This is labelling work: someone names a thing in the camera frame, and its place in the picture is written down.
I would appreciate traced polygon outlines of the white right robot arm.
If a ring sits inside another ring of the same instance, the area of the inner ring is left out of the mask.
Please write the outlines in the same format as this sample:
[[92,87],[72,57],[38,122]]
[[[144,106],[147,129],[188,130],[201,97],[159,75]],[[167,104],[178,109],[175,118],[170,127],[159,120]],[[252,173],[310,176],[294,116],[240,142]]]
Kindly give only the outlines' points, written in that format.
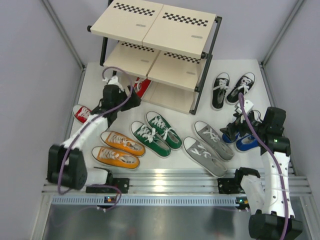
[[290,199],[291,144],[283,136],[286,111],[268,107],[259,122],[251,107],[236,106],[234,117],[221,132],[232,141],[237,135],[252,135],[264,167],[264,180],[257,170],[241,167],[233,181],[235,190],[245,193],[248,200],[249,235],[257,240],[295,240],[303,232],[303,223],[295,219]]

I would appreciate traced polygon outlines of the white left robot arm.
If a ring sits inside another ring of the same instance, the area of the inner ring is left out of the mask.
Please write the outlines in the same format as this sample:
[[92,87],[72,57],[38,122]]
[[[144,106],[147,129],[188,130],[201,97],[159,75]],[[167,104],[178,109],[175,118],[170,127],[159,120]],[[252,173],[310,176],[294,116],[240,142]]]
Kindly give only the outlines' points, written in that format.
[[87,166],[84,152],[92,147],[98,134],[107,130],[117,119],[119,111],[130,110],[141,104],[134,88],[128,85],[127,89],[129,92],[122,90],[119,84],[105,85],[98,112],[90,115],[69,139],[49,148],[47,180],[57,185],[60,195],[93,185],[103,193],[109,193],[114,188],[114,181],[109,178],[110,171]]

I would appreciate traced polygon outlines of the red sneaker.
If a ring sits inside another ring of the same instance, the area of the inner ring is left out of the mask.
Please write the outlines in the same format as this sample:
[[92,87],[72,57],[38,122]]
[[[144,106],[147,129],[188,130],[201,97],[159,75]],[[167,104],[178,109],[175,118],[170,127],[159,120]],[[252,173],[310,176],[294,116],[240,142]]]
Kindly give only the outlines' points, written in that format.
[[72,108],[72,114],[73,114],[73,117],[78,122],[80,122],[81,124],[84,124],[87,121],[88,117],[90,116],[91,110],[84,105],[76,104]]
[[136,94],[142,98],[145,92],[147,91],[149,85],[151,84],[151,80],[148,78],[137,78],[134,82],[134,91]]

